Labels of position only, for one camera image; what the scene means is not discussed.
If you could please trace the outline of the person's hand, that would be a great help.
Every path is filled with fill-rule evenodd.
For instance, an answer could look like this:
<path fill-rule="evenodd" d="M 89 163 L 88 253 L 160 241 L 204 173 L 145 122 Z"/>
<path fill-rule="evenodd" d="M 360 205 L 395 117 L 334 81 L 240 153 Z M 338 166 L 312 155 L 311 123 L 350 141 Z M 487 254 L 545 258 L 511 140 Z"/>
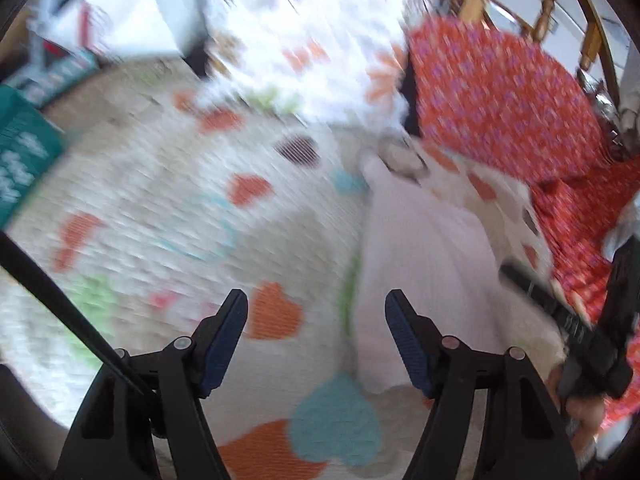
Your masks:
<path fill-rule="evenodd" d="M 594 453 L 596 435 L 604 419 L 604 400 L 602 396 L 586 398 L 570 396 L 562 401 L 558 395 L 562 370 L 563 365 L 556 364 L 547 378 L 546 386 L 555 407 L 560 410 L 564 406 L 568 416 L 578 422 L 574 436 L 570 438 L 570 444 L 574 450 L 576 462 L 585 463 Z"/>

